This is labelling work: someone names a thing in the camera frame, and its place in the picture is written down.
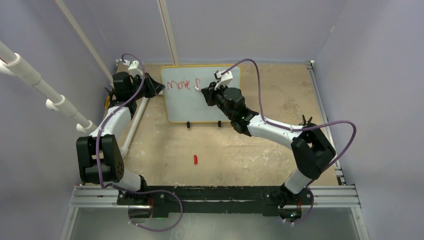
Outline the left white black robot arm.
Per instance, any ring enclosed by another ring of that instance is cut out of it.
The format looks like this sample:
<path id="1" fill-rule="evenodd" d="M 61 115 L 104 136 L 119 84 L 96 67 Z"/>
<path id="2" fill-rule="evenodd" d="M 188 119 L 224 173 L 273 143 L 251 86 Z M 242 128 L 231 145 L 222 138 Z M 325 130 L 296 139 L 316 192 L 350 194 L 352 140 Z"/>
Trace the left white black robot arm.
<path id="1" fill-rule="evenodd" d="M 79 176 L 84 184 L 130 192 L 130 199 L 142 205 L 149 199 L 146 181 L 125 168 L 117 137 L 136 114 L 137 100 L 153 98 L 165 86 L 147 72 L 121 71 L 112 79 L 114 87 L 108 91 L 106 117 L 96 130 L 76 141 Z"/>

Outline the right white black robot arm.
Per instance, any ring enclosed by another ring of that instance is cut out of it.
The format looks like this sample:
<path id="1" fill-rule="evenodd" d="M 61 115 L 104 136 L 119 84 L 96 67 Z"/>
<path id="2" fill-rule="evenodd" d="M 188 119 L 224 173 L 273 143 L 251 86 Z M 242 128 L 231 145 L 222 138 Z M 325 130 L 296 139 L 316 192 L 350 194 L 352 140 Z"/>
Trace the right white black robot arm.
<path id="1" fill-rule="evenodd" d="M 266 139 L 292 151 L 296 170 L 282 184 L 280 191 L 282 200 L 288 204 L 298 200 L 301 191 L 317 180 L 336 156 L 324 133 L 309 120 L 304 120 L 302 125 L 267 120 L 246 106 L 240 89 L 216 87 L 216 82 L 211 82 L 200 92 L 206 104 L 220 109 L 237 133 Z"/>

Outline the yellow framed whiteboard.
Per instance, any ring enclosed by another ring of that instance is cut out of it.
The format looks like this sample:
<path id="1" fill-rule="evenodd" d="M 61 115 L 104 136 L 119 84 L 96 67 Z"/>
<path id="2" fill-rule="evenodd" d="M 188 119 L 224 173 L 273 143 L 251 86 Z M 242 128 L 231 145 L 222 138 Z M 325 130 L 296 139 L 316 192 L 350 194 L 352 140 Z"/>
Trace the yellow framed whiteboard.
<path id="1" fill-rule="evenodd" d="M 199 89 L 214 82 L 214 73 L 229 68 L 229 64 L 164 66 L 160 69 L 165 86 L 163 96 L 170 123 L 228 123 L 228 118 L 216 106 L 207 106 Z"/>

